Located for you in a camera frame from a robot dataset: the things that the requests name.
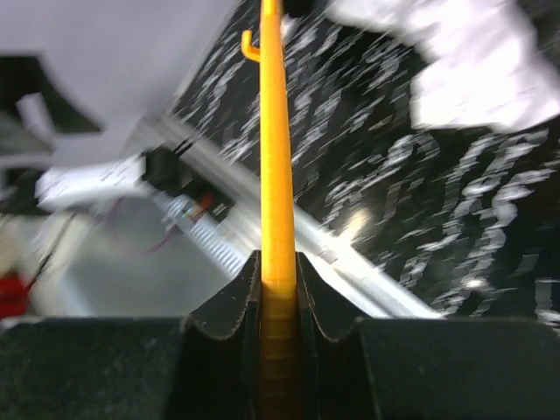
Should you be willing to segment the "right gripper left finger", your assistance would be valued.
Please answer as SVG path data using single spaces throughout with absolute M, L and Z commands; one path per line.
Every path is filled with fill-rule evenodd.
M 165 419 L 255 419 L 261 253 L 185 320 Z

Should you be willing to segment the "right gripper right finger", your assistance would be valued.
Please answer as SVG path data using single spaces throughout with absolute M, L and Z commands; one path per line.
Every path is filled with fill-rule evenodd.
M 307 419 L 380 419 L 361 335 L 366 314 L 297 253 L 297 298 L 302 333 Z

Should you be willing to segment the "yellow hanger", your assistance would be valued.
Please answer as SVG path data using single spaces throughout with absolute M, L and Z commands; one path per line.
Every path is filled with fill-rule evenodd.
M 298 295 L 281 17 L 281 2 L 263 1 L 259 46 L 253 46 L 250 30 L 241 36 L 243 55 L 257 62 L 260 71 L 262 297 L 258 404 L 263 419 L 294 419 L 298 415 Z

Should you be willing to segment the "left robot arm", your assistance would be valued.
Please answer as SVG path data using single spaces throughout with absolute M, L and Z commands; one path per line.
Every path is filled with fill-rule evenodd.
M 43 96 L 59 134 L 93 134 L 102 126 L 76 108 L 49 80 L 35 54 L 1 55 L 1 154 L 51 153 L 39 134 L 25 127 L 18 102 L 27 95 Z M 96 200 L 148 196 L 154 192 L 177 197 L 183 192 L 181 156 L 191 147 L 183 140 L 175 149 L 158 146 L 105 164 L 74 168 L 9 164 L 1 170 L 1 212 L 43 216 Z

